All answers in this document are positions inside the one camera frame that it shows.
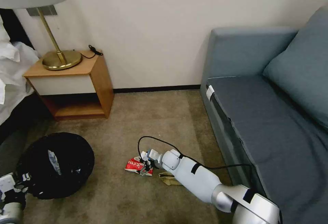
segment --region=sofa cushion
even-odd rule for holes
[[[263,76],[210,78],[207,84],[284,223],[326,223],[327,131]]]
[[[328,8],[320,8],[263,74],[328,129]]]

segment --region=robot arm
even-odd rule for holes
[[[174,149],[163,155],[152,149],[147,154],[143,152],[142,157],[155,161],[173,174],[203,202],[212,203],[223,212],[234,212],[235,224],[278,223],[279,208],[276,204],[243,185],[223,185],[214,173]]]
[[[0,177],[0,224],[20,224],[23,219],[25,207],[25,193],[17,184],[14,175],[7,174]]]

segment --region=wire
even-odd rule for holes
[[[154,140],[160,141],[160,142],[162,142],[162,143],[164,143],[164,144],[167,144],[167,145],[169,145],[169,146],[172,146],[173,148],[175,148],[175,150],[176,150],[177,152],[179,152],[180,154],[182,154],[182,153],[179,151],[179,149],[178,149],[177,147],[175,147],[174,145],[172,145],[172,144],[170,144],[170,143],[168,143],[168,142],[166,142],[166,141],[164,141],[164,140],[160,140],[160,139],[155,138],[155,137],[152,137],[152,136],[142,136],[142,137],[139,139],[139,141],[138,141],[138,153],[139,153],[140,158],[141,158],[141,153],[140,153],[140,148],[139,148],[139,147],[140,147],[140,141],[141,141],[142,139],[144,139],[144,138],[154,139]]]
[[[241,164],[232,164],[232,165],[225,165],[225,166],[221,166],[221,167],[214,167],[214,168],[211,168],[211,167],[208,167],[208,166],[205,166],[203,165],[202,163],[198,162],[197,160],[195,160],[194,158],[190,157],[190,156],[186,156],[184,155],[176,146],[174,146],[173,144],[170,144],[169,142],[166,142],[164,140],[161,140],[161,139],[158,139],[158,138],[155,138],[155,137],[152,137],[152,136],[142,136],[139,141],[138,141],[138,153],[139,153],[139,156],[140,156],[140,159],[141,158],[141,153],[140,153],[140,141],[144,138],[150,138],[150,139],[154,139],[154,140],[157,140],[157,141],[160,141],[164,144],[167,144],[169,146],[172,146],[173,148],[175,148],[175,150],[177,152],[179,152],[182,156],[184,157],[187,157],[193,161],[195,161],[196,163],[200,164],[201,166],[203,166],[204,168],[206,169],[209,169],[209,170],[219,170],[219,169],[225,169],[225,168],[232,168],[232,167],[242,167],[242,166],[247,166],[249,167],[249,183],[251,185],[251,187],[253,188],[253,183],[252,183],[252,165],[251,164],[247,164],[247,163],[241,163]]]
[[[95,55],[103,55],[102,52],[97,51],[96,48],[94,48],[91,44],[89,45],[89,49],[90,49],[93,53],[95,53],[93,56],[91,56],[91,57],[87,57],[87,56],[85,56],[85,55],[83,55],[83,54],[81,54],[81,55],[82,55],[83,57],[87,58],[87,59],[94,58]]]

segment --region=power cord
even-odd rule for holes
[[[96,48],[94,48],[91,44],[89,45],[89,49],[90,49],[93,53],[95,53],[93,56],[91,56],[91,57],[87,57],[87,56],[85,56],[85,55],[83,55],[83,54],[81,54],[81,55],[82,55],[83,57],[87,58],[87,59],[94,58],[95,55],[103,55],[103,53],[97,51]]]
[[[218,170],[218,169],[225,169],[225,168],[232,168],[232,167],[242,167],[242,166],[247,166],[249,167],[249,182],[250,182],[250,185],[251,185],[251,188],[254,188],[253,187],[253,183],[252,183],[252,168],[253,168],[253,165],[251,164],[248,164],[248,163],[241,163],[241,164],[233,164],[233,165],[225,165],[225,166],[221,166],[221,167],[214,167],[214,168],[211,168],[211,167],[207,167],[205,165],[203,165],[202,163],[198,162],[197,160],[193,159],[192,157],[189,157],[189,156],[186,156],[184,155],[183,153],[181,153],[181,151],[176,147],[174,146],[173,144],[170,144],[169,142],[166,142],[164,140],[161,140],[161,139],[158,139],[158,138],[155,138],[155,137],[152,137],[152,136],[142,136],[139,141],[138,141],[138,153],[139,153],[139,156],[140,156],[140,161],[142,161],[142,158],[141,158],[141,153],[140,153],[140,141],[144,138],[150,138],[150,139],[154,139],[154,140],[157,140],[157,141],[160,141],[164,144],[167,144],[169,146],[172,146],[173,148],[175,148],[175,150],[177,152],[179,152],[182,156],[184,157],[187,157],[193,161],[195,161],[196,163],[200,164],[201,166],[203,166],[204,168],[206,169],[209,169],[209,170]],[[279,211],[279,217],[280,217],[280,224],[283,224],[283,215],[282,215],[282,212]]]

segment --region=white wall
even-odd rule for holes
[[[47,17],[62,49],[102,49],[114,88],[200,84],[218,26],[301,26],[328,0],[67,0]],[[35,48],[53,46],[39,18],[16,11]]]

